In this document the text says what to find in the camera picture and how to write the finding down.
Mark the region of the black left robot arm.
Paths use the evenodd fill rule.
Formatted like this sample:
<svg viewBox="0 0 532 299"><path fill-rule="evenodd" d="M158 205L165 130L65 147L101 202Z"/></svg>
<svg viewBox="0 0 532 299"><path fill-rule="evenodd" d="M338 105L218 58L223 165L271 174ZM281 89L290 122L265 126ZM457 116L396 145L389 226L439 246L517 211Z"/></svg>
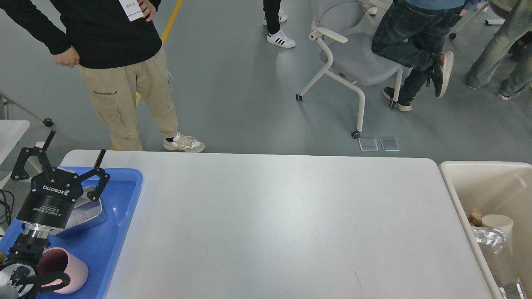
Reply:
<svg viewBox="0 0 532 299"><path fill-rule="evenodd" d="M53 229L65 229L75 204L85 193L83 181L93 176L99 178L95 189L86 193L95 202L110 180L101 167L105 149L99 152L94 167L81 175L52 166L46 151L54 135L55 131L49 133L43 147L22 148L11 174L14 181L28 178L25 163L31 156L37 157L42 167L42 172L32 178L31 189L16 217L25 224L24 231L1 265L2 299L34 299L38 293L56 291L70 284L72 277L65 271L41 274L38 270L38 262L50 245L48 235Z"/></svg>

